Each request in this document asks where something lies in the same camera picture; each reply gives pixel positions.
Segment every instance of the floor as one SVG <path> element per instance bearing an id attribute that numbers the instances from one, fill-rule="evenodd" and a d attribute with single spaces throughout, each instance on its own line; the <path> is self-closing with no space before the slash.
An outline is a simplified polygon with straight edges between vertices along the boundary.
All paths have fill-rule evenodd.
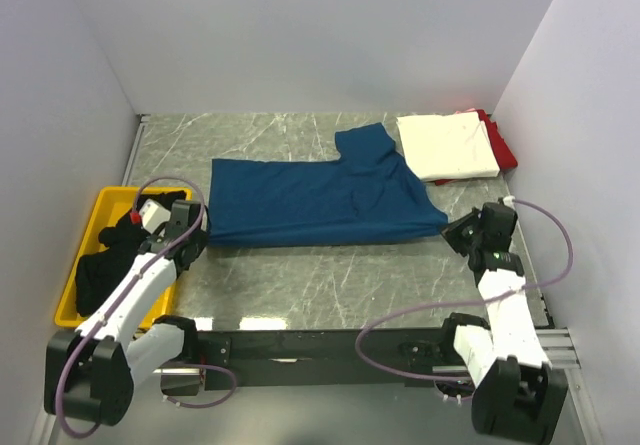
<path id="1" fill-rule="evenodd" d="M 400 113 L 243 113 L 151 115 L 144 125 L 128 183 L 184 176 L 208 198 L 211 159 L 314 161 L 338 158 L 338 130 L 382 122 L 401 151 Z M 450 220 L 509 194 L 502 178 L 427 185 Z M 522 235 L 515 251 L 533 279 Z M 208 248 L 183 275 L 174 312 L 212 318 L 218 329 L 336 329 L 361 327 L 392 310 L 420 302 L 478 298 L 466 261 L 440 237 L 412 243 L 278 249 Z M 537 291 L 529 306 L 548 325 Z M 484 309 L 467 313 L 484 315 Z M 389 326 L 439 327 L 450 310 L 405 316 Z"/>

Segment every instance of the black cloth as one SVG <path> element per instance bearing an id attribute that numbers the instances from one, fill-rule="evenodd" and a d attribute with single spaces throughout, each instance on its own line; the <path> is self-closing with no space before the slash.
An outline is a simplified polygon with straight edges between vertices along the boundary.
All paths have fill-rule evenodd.
<path id="1" fill-rule="evenodd" d="M 136 204 L 142 205 L 152 199 L 168 210 L 173 202 L 184 200 L 185 192 L 145 194 Z M 76 310 L 87 317 L 94 313 L 127 275 L 138 254 L 140 245 L 149 236 L 141 223 L 132 223 L 130 212 L 124 214 L 115 227 L 106 227 L 98 234 L 98 241 L 106 250 L 83 255 L 76 269 Z"/>

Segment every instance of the black metal base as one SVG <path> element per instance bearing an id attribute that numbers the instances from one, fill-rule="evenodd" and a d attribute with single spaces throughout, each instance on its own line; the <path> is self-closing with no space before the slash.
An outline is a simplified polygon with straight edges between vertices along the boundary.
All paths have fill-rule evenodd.
<path id="1" fill-rule="evenodd" d="M 453 350 L 451 334 L 460 323 L 486 325 L 483 319 L 452 314 L 442 328 L 381 329 L 363 342 L 373 360 L 414 373 L 434 367 L 463 366 Z M 283 330 L 200 332 L 200 352 L 207 364 L 232 370 L 244 387 L 405 383 L 433 386 L 431 381 L 405 379 L 371 367 L 356 354 L 359 330 Z M 222 374 L 207 373 L 206 390 L 228 389 Z"/>

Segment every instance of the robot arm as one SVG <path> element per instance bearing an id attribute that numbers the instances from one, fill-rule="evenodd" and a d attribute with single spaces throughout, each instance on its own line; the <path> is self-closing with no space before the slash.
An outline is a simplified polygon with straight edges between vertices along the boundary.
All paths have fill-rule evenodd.
<path id="1" fill-rule="evenodd" d="M 509 253 L 517 215 L 502 203 L 486 203 L 446 227 L 442 235 L 469 257 L 489 328 L 458 324 L 454 349 L 476 387 L 472 421 L 477 432 L 524 443 L 547 444 L 562 411 L 568 385 L 536 334 L 523 286 L 520 257 Z"/>
<path id="2" fill-rule="evenodd" d="M 200 204 L 177 200 L 164 235 L 151 235 L 141 247 L 131 270 L 107 301 L 75 331 L 57 332 L 46 353 L 45 410 L 55 413 L 55 393 L 62 369 L 80 340 L 113 305 L 125 287 L 154 255 L 195 223 Z M 73 364 L 63 406 L 72 418 L 115 425 L 129 408 L 133 391 L 153 371 L 173 359 L 197 360 L 197 331 L 193 320 L 160 317 L 147 333 L 132 343 L 138 325 L 158 297 L 187 270 L 206 244 L 199 228 L 164 258 L 154 263 L 83 349 Z"/>

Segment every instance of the cable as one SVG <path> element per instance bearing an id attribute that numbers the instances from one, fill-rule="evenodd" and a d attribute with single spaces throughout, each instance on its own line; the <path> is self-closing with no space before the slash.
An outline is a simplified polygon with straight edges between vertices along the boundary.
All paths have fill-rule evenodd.
<path id="1" fill-rule="evenodd" d="M 192 368 L 201 368 L 201 369 L 205 369 L 205 370 L 213 370 L 214 372 L 224 373 L 225 375 L 227 375 L 231 379 L 231 389 L 229 390 L 229 392 L 227 392 L 227 394 L 224 397 L 219 398 L 218 400 L 216 400 L 214 402 L 211 402 L 211 403 L 183 403 L 183 402 L 180 402 L 179 400 L 176 400 L 173 397 L 165 396 L 165 399 L 168 402 L 171 402 L 171 403 L 175 404 L 178 407 L 182 407 L 182 408 L 198 408 L 198 409 L 215 407 L 216 405 L 220 405 L 221 403 L 224 403 L 227 400 L 229 400 L 231 398 L 231 395 L 233 395 L 234 392 L 236 391 L 236 389 L 238 388 L 238 379 L 236 377 L 236 374 L 233 373 L 228 368 L 216 367 L 215 365 L 205 365 L 205 364 L 198 364 L 198 365 L 187 364 L 187 365 L 184 365 L 184 366 L 185 367 L 192 367 Z"/>
<path id="2" fill-rule="evenodd" d="M 80 356 L 80 354 L 82 353 L 84 348 L 87 346 L 87 344 L 96 336 L 96 334 L 98 333 L 100 328 L 102 328 L 107 323 L 107 321 L 109 320 L 111 315 L 113 315 L 113 313 L 117 310 L 117 308 L 124 301 L 124 299 L 127 297 L 127 295 L 129 295 L 129 293 L 131 293 L 131 290 L 133 290 L 133 288 L 135 287 L 136 283 L 138 283 L 140 278 L 142 278 L 142 275 L 144 275 L 144 273 L 147 270 L 149 270 L 149 268 L 152 267 L 153 264 L 155 264 L 158 260 L 160 260 L 161 258 L 166 256 L 166 254 L 169 253 L 173 248 L 175 248 L 180 243 L 185 241 L 189 237 L 189 235 L 191 235 L 192 232 L 194 232 L 196 229 L 198 229 L 201 226 L 202 219 L 204 217 L 204 210 L 205 210 L 204 195 L 202 194 L 202 191 L 198 188 L 198 186 L 195 183 L 193 183 L 190 180 L 187 180 L 185 178 L 172 177 L 172 176 L 162 176 L 162 177 L 157 177 L 157 178 L 153 178 L 151 180 L 148 180 L 147 182 L 142 184 L 142 186 L 140 186 L 140 188 L 138 189 L 138 192 L 136 193 L 136 196 L 135 196 L 135 198 L 133 200 L 133 207 L 132 207 L 133 210 L 136 209 L 136 205 L 138 203 L 138 200 L 140 199 L 140 195 L 141 195 L 142 191 L 145 188 L 147 188 L 149 185 L 151 185 L 152 183 L 155 183 L 155 182 L 157 182 L 159 180 L 178 180 L 180 182 L 186 183 L 187 185 L 189 185 L 189 187 L 191 187 L 196 192 L 196 195 L 198 196 L 198 199 L 200 200 L 200 203 L 202 204 L 202 206 L 200 207 L 200 210 L 198 211 L 198 217 L 196 218 L 196 220 L 193 223 L 193 225 L 191 225 L 187 229 L 187 231 L 185 231 L 177 239 L 175 239 L 173 242 L 169 243 L 165 248 L 160 250 L 160 252 L 158 252 L 156 255 L 151 257 L 151 259 L 140 268 L 140 272 L 138 274 L 134 275 L 134 277 L 131 279 L 131 281 L 122 290 L 122 293 L 120 293 L 120 295 L 118 295 L 118 297 L 113 301 L 111 306 L 104 312 L 104 320 L 102 322 L 96 323 L 89 330 L 87 335 L 85 337 L 83 337 L 82 340 L 80 340 L 80 343 L 73 350 L 73 352 L 71 352 L 71 355 L 69 355 L 69 358 L 67 359 L 67 362 L 64 364 L 64 367 L 62 369 L 62 373 L 60 374 L 60 380 L 58 381 L 58 385 L 56 387 L 55 411 L 56 411 L 56 416 L 60 420 L 60 427 L 62 428 L 62 430 L 64 430 L 64 432 L 67 435 L 69 435 L 72 438 L 78 438 L 78 439 L 86 438 L 86 437 L 92 435 L 98 429 L 98 427 L 100 426 L 100 424 L 96 423 L 96 424 L 93 425 L 93 427 L 91 427 L 89 430 L 87 430 L 85 432 L 77 432 L 76 430 L 73 430 L 69 426 L 69 423 L 67 422 L 67 419 L 66 419 L 66 417 L 64 415 L 64 408 L 63 408 L 64 390 L 65 390 L 65 386 L 67 384 L 67 380 L 69 379 L 69 374 L 71 373 L 71 369 L 73 368 L 74 364 L 76 363 L 76 360 L 78 359 L 78 357 Z M 202 365 L 194 365 L 194 367 L 196 367 L 196 366 L 197 367 L 203 367 Z M 223 373 L 225 373 L 225 374 L 227 374 L 229 376 L 232 376 L 232 383 L 233 383 L 232 390 L 227 396 L 223 397 L 224 398 L 223 400 L 221 399 L 222 401 L 227 400 L 233 394 L 233 392 L 235 391 L 235 389 L 237 387 L 237 379 L 236 379 L 235 375 L 233 374 L 233 372 L 231 370 L 222 369 L 220 367 L 211 368 L 211 370 L 215 370 L 215 371 L 223 371 L 224 370 Z M 209 406 L 216 405 L 217 403 L 222 403 L 222 401 L 218 400 L 217 402 L 214 402 L 213 404 L 209 404 Z"/>
<path id="3" fill-rule="evenodd" d="M 537 210 L 538 212 L 542 213 L 543 215 L 546 215 L 549 219 L 551 219 L 551 221 L 555 223 L 557 227 L 560 229 L 560 232 L 562 232 L 562 236 L 564 237 L 564 240 L 567 245 L 567 253 L 568 253 L 567 265 L 565 266 L 564 270 L 560 272 L 560 274 L 558 274 L 558 276 L 540 283 L 527 283 L 522 287 L 522 290 L 529 290 L 532 288 L 538 288 L 538 289 L 546 288 L 551 285 L 554 285 L 555 283 L 558 283 L 560 280 L 564 279 L 573 268 L 573 244 L 571 243 L 569 232 L 567 232 L 567 229 L 560 222 L 560 220 L 558 220 L 551 212 L 545 210 L 539 205 L 535 205 L 525 200 L 514 199 L 513 201 L 514 203 L 524 205 L 529 208 L 533 208 L 534 210 Z M 519 293 L 519 291 L 520 290 L 512 290 L 486 300 L 478 299 L 478 300 L 464 300 L 459 302 L 430 302 L 430 303 L 423 303 L 421 305 L 415 305 L 413 307 L 397 310 L 393 313 L 390 313 L 389 315 L 386 315 L 382 318 L 378 318 L 377 320 L 374 320 L 373 322 L 367 324 L 360 331 L 360 333 L 356 337 L 356 343 L 355 343 L 356 353 L 362 360 L 364 360 L 364 362 L 368 363 L 372 367 L 377 368 L 378 370 L 382 370 L 383 372 L 391 373 L 393 375 L 398 375 L 404 378 L 412 378 L 415 380 L 435 380 L 438 382 L 457 382 L 459 380 L 468 379 L 469 377 L 465 377 L 465 376 L 452 377 L 452 376 L 441 376 L 441 375 L 425 375 L 420 373 L 406 372 L 404 370 L 399 370 L 397 368 L 388 367 L 387 365 L 383 365 L 382 363 L 376 362 L 375 360 L 372 360 L 371 358 L 366 356 L 362 351 L 362 342 L 365 339 L 365 337 L 371 332 L 371 330 L 373 330 L 378 325 L 381 325 L 385 322 L 388 322 L 389 320 L 393 320 L 394 318 L 401 317 L 403 315 L 408 315 L 410 313 L 415 313 L 415 312 L 421 312 L 424 310 L 430 310 L 433 308 L 458 308 L 458 307 L 485 306 L 490 303 L 504 300 L 505 298 L 508 298 L 512 295 L 515 295 L 516 293 Z"/>

